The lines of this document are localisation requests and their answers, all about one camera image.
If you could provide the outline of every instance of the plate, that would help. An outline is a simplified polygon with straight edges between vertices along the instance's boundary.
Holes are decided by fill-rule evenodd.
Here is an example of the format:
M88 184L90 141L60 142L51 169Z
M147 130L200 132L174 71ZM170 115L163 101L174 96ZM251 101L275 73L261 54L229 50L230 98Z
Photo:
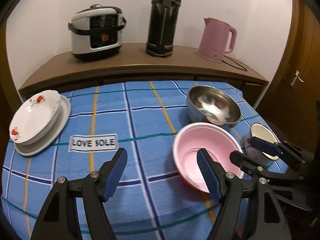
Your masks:
M60 108L57 113L58 117L52 128L40 140L32 144L21 145L18 143L14 143L17 152L23 156L32 156L47 148L58 137L58 135L67 124L70 116L70 111L71 104L69 100L64 96L61 96Z
M25 101L9 126L12 141L24 145L38 141L57 120L60 103L60 94L55 90L42 91Z
M197 152L201 148L205 148L212 160L220 163L226 172L233 172L242 179L243 171L229 159L231 152L235 150L242 152L237 141L216 125L196 122L188 124L177 133L172 147L174 162L188 184L209 193L196 159Z

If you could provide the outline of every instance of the blue gripper pad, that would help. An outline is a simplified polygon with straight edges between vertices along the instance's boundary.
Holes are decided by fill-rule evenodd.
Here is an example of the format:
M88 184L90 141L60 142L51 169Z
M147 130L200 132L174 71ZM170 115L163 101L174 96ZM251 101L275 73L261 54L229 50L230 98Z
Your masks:
M223 175L225 170L220 163L214 162L207 150L202 148L197 152L197 163L208 187L210 196L216 200L221 200L226 195L225 180Z
M119 152L119 150L116 152L115 156L110 161L111 164L114 163L114 165L113 167L111 167L112 170L110 171L109 176L106 179L104 193L102 194L102 198L104 202L108 201L109 198L113 197L116 191L116 188L119 184L122 173L124 171L124 168L127 165L127 161L128 161L127 151L123 148L121 149L121 152Z
M267 153L271 156L279 156L280 155L280 150L278 148L277 145L275 145L274 143L269 143L263 139L260 139L258 137L252 137L250 139L250 145L261 151L261 152L264 152L264 153Z

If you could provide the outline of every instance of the pink bowl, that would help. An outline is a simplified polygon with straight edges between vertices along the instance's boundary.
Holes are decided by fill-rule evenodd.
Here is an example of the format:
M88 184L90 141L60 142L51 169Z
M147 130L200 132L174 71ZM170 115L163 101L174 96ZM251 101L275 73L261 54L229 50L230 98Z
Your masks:
M244 173L229 160L231 152L242 152L237 141L216 125L196 122L178 132L172 147L178 171L193 187L209 193L196 160L197 151L201 148L206 148L211 158L221 163L226 172L231 171L239 178L243 177Z

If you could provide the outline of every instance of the black thermos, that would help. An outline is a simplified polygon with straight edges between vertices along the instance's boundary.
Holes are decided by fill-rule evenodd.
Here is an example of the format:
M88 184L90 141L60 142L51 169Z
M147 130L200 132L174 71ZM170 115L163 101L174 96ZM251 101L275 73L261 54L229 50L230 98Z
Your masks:
M152 0L146 52L151 56L168 57L172 54L181 0Z

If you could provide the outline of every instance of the stacked plates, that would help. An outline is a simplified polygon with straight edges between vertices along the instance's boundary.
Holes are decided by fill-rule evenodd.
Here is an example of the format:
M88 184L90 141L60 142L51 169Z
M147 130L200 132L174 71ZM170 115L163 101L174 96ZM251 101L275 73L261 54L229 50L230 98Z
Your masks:
M54 90L29 98L17 110L9 127L16 150L23 156L44 150L66 125L70 110L69 100Z

